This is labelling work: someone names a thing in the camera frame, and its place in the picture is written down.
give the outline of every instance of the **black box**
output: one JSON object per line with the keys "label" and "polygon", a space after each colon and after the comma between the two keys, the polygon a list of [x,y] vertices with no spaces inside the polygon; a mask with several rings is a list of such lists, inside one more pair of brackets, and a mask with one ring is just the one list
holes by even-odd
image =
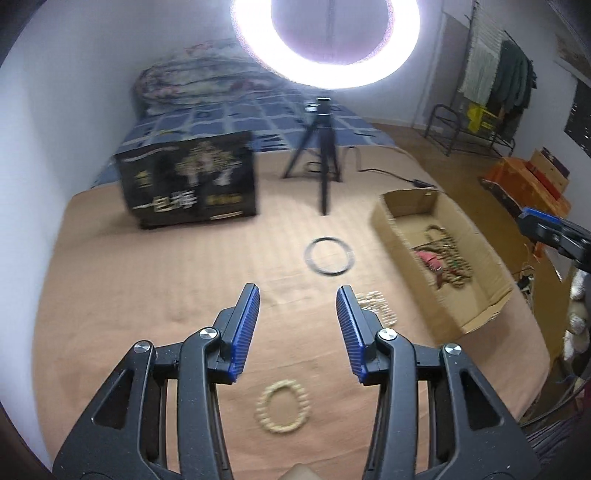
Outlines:
{"label": "black box", "polygon": [[142,228],[256,215],[252,134],[167,142],[115,155]]}

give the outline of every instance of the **ring light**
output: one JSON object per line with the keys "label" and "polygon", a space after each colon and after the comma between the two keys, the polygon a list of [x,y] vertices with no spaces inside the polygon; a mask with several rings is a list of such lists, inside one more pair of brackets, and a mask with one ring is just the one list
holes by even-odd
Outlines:
{"label": "ring light", "polygon": [[234,0],[234,30],[253,57],[296,83],[326,90],[368,85],[398,70],[417,44],[420,30],[417,0],[385,0],[388,28],[381,44],[370,55],[349,65],[308,60],[290,49],[275,30],[271,1]]}

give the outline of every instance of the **blue checkered blanket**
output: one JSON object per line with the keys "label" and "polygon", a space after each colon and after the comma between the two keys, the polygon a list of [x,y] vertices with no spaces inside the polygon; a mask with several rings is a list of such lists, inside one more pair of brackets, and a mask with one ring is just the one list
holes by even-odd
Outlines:
{"label": "blue checkered blanket", "polygon": [[[299,90],[284,89],[265,95],[252,94],[240,100],[196,105],[162,115],[142,118],[125,137],[117,153],[161,142],[211,137],[231,132],[252,131],[257,152],[297,148],[311,114],[304,110],[307,99]],[[369,125],[348,108],[332,105],[336,144],[394,145],[384,132]],[[313,136],[308,147],[319,146]],[[113,161],[103,169],[93,186],[119,180]]]}

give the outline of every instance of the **green clothing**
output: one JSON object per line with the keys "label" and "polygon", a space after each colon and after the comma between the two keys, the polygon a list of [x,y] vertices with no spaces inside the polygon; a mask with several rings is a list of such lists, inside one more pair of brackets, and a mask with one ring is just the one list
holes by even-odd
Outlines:
{"label": "green clothing", "polygon": [[524,103],[528,89],[528,64],[528,58],[517,45],[508,40],[503,42],[491,99],[499,102],[505,112]]}

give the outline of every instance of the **beige bed sheet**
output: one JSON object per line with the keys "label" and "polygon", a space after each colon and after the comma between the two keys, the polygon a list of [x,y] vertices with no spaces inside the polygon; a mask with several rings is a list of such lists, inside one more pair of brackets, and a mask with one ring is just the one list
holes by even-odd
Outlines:
{"label": "beige bed sheet", "polygon": [[[432,181],[399,151],[362,147],[361,153],[365,168]],[[397,331],[415,343],[433,343],[404,279],[369,226],[378,195],[408,186],[389,176],[355,172],[348,158],[345,182],[331,184],[331,212],[322,217],[317,181],[280,180],[289,155],[258,156],[260,215],[255,218],[140,231],[118,186],[72,198],[47,273],[34,339],[38,413],[52,458],[136,340],[182,341],[211,325],[219,310],[235,304],[245,283],[255,282],[261,288],[261,311],[245,372],[237,384],[219,388],[235,478],[274,480],[295,463],[305,463],[326,480],[361,478],[377,391],[359,385],[350,371],[335,294],[343,284],[357,293],[379,290],[398,315]],[[317,275],[303,261],[310,241],[328,235],[355,251],[355,266],[340,277]],[[327,250],[319,261],[333,261],[332,253]],[[495,320],[460,343],[512,414],[522,415],[544,383],[549,357],[519,292]],[[312,415],[299,431],[277,436],[258,426],[254,405],[267,385],[285,378],[307,389]],[[285,416],[289,403],[279,398],[274,414]],[[174,402],[169,404],[173,409]],[[173,423],[168,448],[170,465],[177,468]],[[419,431],[417,463],[423,469],[428,442],[423,388]]]}

